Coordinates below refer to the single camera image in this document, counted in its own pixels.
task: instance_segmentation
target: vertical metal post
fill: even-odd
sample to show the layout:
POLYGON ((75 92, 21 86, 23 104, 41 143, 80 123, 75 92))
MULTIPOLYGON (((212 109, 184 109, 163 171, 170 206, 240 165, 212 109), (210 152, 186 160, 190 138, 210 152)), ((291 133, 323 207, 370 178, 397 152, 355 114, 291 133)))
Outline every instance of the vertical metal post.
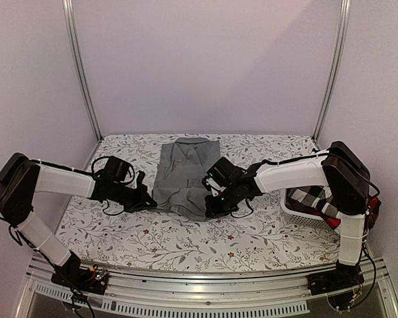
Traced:
POLYGON ((314 133, 312 134, 312 138, 316 142, 318 142, 321 136, 324 122, 326 120, 327 112, 330 106, 330 101, 332 99, 334 85, 336 83, 336 77, 338 75, 338 70, 340 66, 340 60, 342 58, 342 53, 344 51, 346 31, 348 29, 348 20, 350 18, 350 7, 351 7, 350 0, 342 0, 338 35, 336 37, 336 45, 333 54, 332 66, 330 67, 329 79, 327 82, 326 91, 324 92, 322 106, 318 114, 318 119, 316 126, 314 128, 314 133))
POLYGON ((80 83, 82 97, 84 99, 84 105, 86 106, 88 119, 90 120, 94 135, 97 140, 101 140, 103 136, 101 134, 98 118, 93 107, 92 97, 90 96, 90 91, 88 89, 86 73, 84 71, 84 66, 81 59, 80 45, 78 43, 78 35, 75 25, 74 10, 72 8, 72 0, 63 0, 63 6, 66 29, 68 31, 72 57, 74 58, 75 69, 77 72, 78 81, 80 83))

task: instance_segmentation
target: floral pattern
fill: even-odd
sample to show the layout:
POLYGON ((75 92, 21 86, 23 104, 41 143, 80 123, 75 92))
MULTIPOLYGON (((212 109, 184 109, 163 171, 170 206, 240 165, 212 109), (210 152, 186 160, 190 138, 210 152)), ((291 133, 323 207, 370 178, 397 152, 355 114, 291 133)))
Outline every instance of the floral pattern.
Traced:
MULTIPOLYGON (((94 159, 114 155, 146 173, 151 191, 161 145, 181 136, 219 140, 222 156, 248 167, 263 159, 282 160, 310 154, 307 136, 250 134, 113 135, 101 142, 94 159)), ((104 161, 97 162, 101 168, 104 161)), ((255 212, 242 219, 206 222, 164 212, 142 211, 110 217, 97 201, 73 197, 56 232, 79 257, 112 266, 179 272, 248 272, 315 266, 336 261, 339 238, 330 229, 287 223, 279 191, 255 198, 255 212)), ((238 215, 249 213, 245 203, 238 215)), ((121 207, 110 203, 108 213, 121 207)))

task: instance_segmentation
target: floral tablecloth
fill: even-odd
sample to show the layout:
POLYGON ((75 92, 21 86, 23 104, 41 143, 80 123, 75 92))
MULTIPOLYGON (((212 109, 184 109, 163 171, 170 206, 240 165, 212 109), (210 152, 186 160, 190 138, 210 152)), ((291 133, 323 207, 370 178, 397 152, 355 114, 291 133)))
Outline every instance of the floral tablecloth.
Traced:
MULTIPOLYGON (((144 183, 151 191, 161 144, 181 136, 218 139, 222 156, 244 168, 265 158, 282 160, 310 154, 314 148, 307 136, 112 135, 104 138, 94 159, 114 155, 132 163, 146 173, 144 183)), ((338 236, 328 229, 287 224, 279 191, 255 198, 251 205, 254 214, 243 219, 224 217, 199 223, 174 213, 150 211, 109 217, 102 213, 105 205, 73 197, 56 235, 84 260, 154 270, 248 272, 336 261, 338 236)), ((249 212, 245 203, 239 207, 240 215, 249 212)), ((120 210, 118 204, 111 203, 107 212, 120 210)))

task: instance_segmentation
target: white wall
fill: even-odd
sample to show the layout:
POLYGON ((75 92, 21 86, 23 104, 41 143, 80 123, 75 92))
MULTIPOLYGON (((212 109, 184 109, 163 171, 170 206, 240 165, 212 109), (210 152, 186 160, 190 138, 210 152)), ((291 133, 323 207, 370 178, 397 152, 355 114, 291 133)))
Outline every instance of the white wall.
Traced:
POLYGON ((312 134, 340 0, 79 0, 101 129, 312 134))
POLYGON ((321 145, 343 140, 381 188, 371 247, 398 295, 398 0, 353 1, 345 51, 321 145))
MULTIPOLYGON (((81 167, 94 144, 62 2, 0 0, 0 169, 16 151, 81 167)), ((41 195, 35 211, 54 228, 65 200, 41 195)), ((0 221, 0 318, 15 312, 30 259, 0 221)))

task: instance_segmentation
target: plaid fabric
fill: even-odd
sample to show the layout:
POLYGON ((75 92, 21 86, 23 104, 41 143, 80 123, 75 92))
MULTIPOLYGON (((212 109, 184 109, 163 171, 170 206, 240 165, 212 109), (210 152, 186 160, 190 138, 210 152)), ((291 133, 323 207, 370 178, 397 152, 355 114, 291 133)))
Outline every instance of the plaid fabric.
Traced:
POLYGON ((293 211, 318 215, 332 229, 336 229, 340 224, 340 214, 333 205, 329 187, 315 185, 288 189, 286 206, 293 211))

